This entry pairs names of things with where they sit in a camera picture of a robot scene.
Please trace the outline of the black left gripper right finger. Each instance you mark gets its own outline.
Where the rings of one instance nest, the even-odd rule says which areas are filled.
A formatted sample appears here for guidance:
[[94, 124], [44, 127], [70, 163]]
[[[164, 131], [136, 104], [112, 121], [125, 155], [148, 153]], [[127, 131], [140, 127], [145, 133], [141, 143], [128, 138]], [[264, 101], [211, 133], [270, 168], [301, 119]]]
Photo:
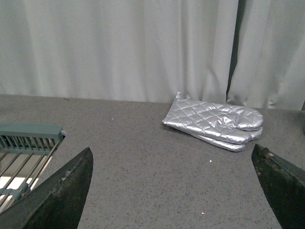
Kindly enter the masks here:
[[254, 146], [252, 163], [265, 197], [283, 229], [305, 227], [305, 171], [268, 148]]

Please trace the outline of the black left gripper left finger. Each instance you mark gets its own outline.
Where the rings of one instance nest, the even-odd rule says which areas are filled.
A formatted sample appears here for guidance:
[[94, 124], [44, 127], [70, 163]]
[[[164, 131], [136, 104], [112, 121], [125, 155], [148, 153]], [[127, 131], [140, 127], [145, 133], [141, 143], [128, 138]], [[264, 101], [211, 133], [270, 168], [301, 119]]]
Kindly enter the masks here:
[[2, 229], [76, 229], [93, 171], [85, 148], [52, 176], [0, 215]]

